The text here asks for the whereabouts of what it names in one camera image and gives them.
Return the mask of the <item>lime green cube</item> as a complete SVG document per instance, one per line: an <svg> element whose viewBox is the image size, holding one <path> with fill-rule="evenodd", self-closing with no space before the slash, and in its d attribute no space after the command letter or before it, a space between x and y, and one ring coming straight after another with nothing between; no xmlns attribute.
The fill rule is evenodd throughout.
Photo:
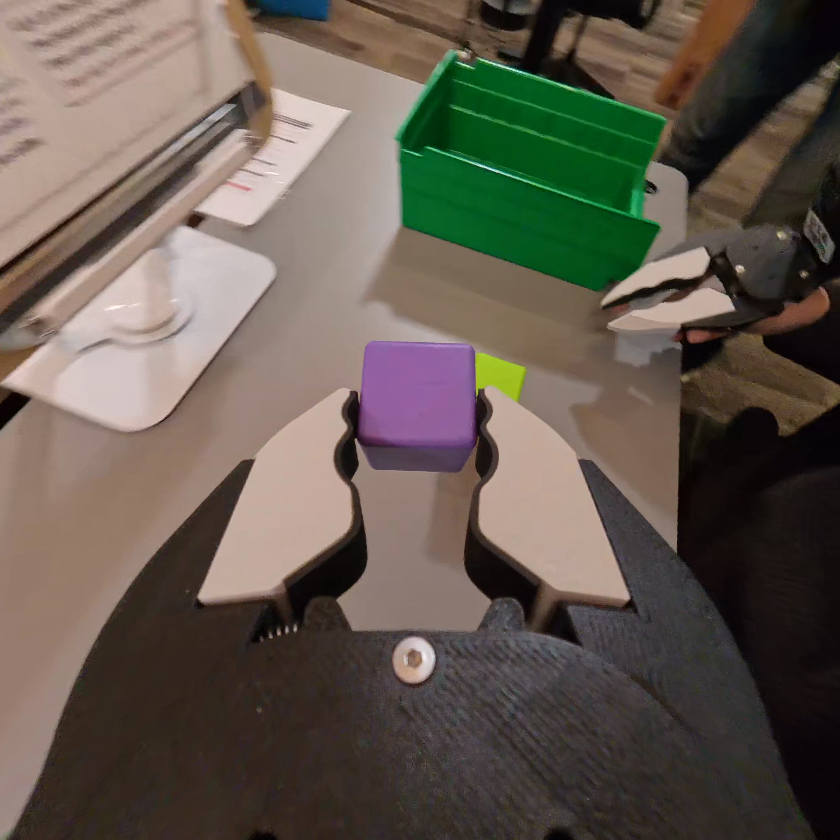
<svg viewBox="0 0 840 840"><path fill-rule="evenodd" d="M519 403L527 369L488 353L476 353L476 392L495 387Z"/></svg>

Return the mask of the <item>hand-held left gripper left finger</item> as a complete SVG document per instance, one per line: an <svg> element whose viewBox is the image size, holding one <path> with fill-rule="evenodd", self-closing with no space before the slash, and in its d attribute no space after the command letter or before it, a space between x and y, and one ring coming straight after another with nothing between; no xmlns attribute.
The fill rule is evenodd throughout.
<svg viewBox="0 0 840 840"><path fill-rule="evenodd" d="M339 598L361 578L359 408L357 392L339 388L257 452L198 592L201 606L270 602L291 624L312 599Z"/></svg>

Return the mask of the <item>person's right hand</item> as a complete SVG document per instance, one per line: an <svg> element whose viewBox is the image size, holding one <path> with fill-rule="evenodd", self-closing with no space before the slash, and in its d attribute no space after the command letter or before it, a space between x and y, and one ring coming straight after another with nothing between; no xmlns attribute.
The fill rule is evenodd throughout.
<svg viewBox="0 0 840 840"><path fill-rule="evenodd" d="M681 329L673 336L673 341L678 343L700 344L713 340L724 340L730 335L739 332L762 336L790 333L798 329L810 327L823 319L830 311L831 303L829 291L823 286L814 290L808 297L801 301L785 304L783 311L776 316L736 328Z"/></svg>

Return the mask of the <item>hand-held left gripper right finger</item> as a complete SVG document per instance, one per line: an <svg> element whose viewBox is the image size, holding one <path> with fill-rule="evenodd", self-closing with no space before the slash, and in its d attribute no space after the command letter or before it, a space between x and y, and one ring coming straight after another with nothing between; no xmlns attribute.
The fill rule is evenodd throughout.
<svg viewBox="0 0 840 840"><path fill-rule="evenodd" d="M629 613L632 595L573 448L496 387L476 398L478 482L465 570L492 601L547 632L572 606Z"/></svg>

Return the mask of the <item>document stand with white base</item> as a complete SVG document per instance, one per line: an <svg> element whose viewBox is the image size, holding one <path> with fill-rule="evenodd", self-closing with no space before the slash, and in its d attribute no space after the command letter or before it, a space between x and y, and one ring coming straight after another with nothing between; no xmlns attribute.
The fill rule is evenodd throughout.
<svg viewBox="0 0 840 840"><path fill-rule="evenodd" d="M166 419L277 271L190 227L266 143L270 70L244 2L222 2L250 80L50 233L2 262L12 394L120 432Z"/></svg>

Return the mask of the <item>laminated paper sheet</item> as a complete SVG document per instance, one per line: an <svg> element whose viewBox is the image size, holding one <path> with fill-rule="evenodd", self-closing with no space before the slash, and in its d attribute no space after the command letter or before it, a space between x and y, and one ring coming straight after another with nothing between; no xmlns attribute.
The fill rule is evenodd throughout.
<svg viewBox="0 0 840 840"><path fill-rule="evenodd" d="M285 197L351 111L273 88L266 144L198 208L205 217L252 227Z"/></svg>

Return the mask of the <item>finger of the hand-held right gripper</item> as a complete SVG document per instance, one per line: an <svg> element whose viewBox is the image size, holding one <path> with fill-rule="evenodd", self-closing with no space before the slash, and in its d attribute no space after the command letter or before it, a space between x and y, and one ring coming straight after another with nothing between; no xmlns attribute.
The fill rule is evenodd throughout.
<svg viewBox="0 0 840 840"><path fill-rule="evenodd" d="M707 249L687 250L648 262L610 289L601 300L601 309L692 291L707 277L710 265L711 255Z"/></svg>
<svg viewBox="0 0 840 840"><path fill-rule="evenodd" d="M725 292L697 289L678 300L628 310L610 321L607 328L616 333L677 333L688 324L728 316L735 311Z"/></svg>

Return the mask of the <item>black chair base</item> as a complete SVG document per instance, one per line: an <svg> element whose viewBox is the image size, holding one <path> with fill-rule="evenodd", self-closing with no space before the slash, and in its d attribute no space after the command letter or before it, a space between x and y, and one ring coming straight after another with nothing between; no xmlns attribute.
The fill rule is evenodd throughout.
<svg viewBox="0 0 840 840"><path fill-rule="evenodd" d="M579 88L606 99L615 99L601 82L578 61L583 34L593 18L615 20L637 31L644 30L662 6L661 1L468 1L458 37L461 48L470 56L474 23L502 32L527 29L528 42L520 51L497 50L497 57L507 66L550 79L570 88ZM560 57L553 57L553 43L564 21L577 17L571 46Z"/></svg>

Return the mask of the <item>green plastic bin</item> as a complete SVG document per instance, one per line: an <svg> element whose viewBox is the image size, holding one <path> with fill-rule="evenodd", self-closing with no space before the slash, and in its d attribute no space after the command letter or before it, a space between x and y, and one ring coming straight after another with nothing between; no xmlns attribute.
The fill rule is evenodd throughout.
<svg viewBox="0 0 840 840"><path fill-rule="evenodd" d="M397 131L402 225L600 291L644 262L666 120L450 50Z"/></svg>

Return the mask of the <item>purple cube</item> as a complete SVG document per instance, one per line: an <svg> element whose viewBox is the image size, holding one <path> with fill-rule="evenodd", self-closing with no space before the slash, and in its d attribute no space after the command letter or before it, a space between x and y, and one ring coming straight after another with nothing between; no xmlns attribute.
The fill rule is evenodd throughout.
<svg viewBox="0 0 840 840"><path fill-rule="evenodd" d="M356 437L376 470L461 471L477 439L474 348L369 342Z"/></svg>

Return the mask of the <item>printed instruction sheet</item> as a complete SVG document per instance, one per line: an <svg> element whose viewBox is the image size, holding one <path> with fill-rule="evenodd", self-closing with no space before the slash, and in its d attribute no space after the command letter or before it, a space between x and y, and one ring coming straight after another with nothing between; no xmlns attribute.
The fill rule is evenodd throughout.
<svg viewBox="0 0 840 840"><path fill-rule="evenodd" d="M2 262L250 80L222 2L2 2Z"/></svg>

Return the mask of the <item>blue storage bin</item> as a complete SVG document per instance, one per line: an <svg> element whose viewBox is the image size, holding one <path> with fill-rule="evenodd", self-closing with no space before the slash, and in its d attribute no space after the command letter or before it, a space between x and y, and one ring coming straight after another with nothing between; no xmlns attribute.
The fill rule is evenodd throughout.
<svg viewBox="0 0 840 840"><path fill-rule="evenodd" d="M274 17L289 17L324 22L329 19L330 1L254 1L262 13Z"/></svg>

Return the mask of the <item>person's dark clothed body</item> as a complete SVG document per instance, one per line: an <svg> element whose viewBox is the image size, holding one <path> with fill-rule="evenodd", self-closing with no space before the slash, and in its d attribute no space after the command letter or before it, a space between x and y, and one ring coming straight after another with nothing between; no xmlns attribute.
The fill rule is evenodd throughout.
<svg viewBox="0 0 840 840"><path fill-rule="evenodd" d="M737 414L681 488L679 554L746 660L797 801L838 838L838 406L782 435Z"/></svg>

